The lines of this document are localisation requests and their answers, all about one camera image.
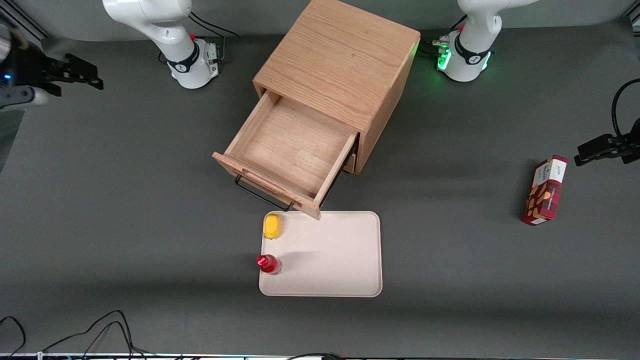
drawer handle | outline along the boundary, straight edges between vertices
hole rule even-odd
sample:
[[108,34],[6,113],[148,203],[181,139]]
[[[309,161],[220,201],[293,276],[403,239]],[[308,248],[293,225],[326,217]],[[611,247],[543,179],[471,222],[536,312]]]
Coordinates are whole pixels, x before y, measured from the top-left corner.
[[240,189],[244,190],[247,193],[250,193],[251,195],[257,197],[258,199],[266,202],[269,205],[272,205],[282,211],[289,211],[291,210],[291,208],[293,207],[293,202],[289,204],[289,206],[287,206],[286,208],[283,206],[280,206],[278,204],[276,204],[275,202],[263,197],[262,195],[260,195],[259,193],[255,193],[253,192],[253,190],[249,189],[249,188],[245,188],[244,186],[240,185],[240,180],[242,180],[242,175],[238,175],[236,176],[236,186],[239,187]]

red bottle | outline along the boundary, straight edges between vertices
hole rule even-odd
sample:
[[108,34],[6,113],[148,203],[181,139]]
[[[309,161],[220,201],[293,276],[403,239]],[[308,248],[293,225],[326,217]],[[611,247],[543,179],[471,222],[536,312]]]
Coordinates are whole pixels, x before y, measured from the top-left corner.
[[271,275],[277,274],[282,268],[280,260],[273,255],[260,255],[257,263],[261,271]]

beige tray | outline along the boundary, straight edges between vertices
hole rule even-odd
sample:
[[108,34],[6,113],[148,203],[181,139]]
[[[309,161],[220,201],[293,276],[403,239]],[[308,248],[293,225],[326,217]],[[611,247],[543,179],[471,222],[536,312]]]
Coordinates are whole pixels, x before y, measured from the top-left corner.
[[274,211],[281,230],[262,236],[262,254],[282,262],[260,272],[267,296],[376,297],[382,291],[380,218],[371,211],[323,211],[320,221],[299,211]]

cardboard box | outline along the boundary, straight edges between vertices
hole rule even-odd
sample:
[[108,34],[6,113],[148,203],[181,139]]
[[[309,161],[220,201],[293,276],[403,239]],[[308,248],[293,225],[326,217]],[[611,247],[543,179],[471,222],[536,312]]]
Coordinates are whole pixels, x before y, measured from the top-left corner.
[[536,166],[527,209],[522,218],[525,224],[540,225],[556,217],[565,170],[566,159],[557,155]]

wooden cabinet top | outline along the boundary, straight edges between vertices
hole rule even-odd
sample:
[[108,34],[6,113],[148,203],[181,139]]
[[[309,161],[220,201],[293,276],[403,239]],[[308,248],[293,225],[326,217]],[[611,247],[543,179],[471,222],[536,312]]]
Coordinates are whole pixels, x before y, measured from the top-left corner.
[[367,131],[419,39],[338,0],[311,0],[253,80]]

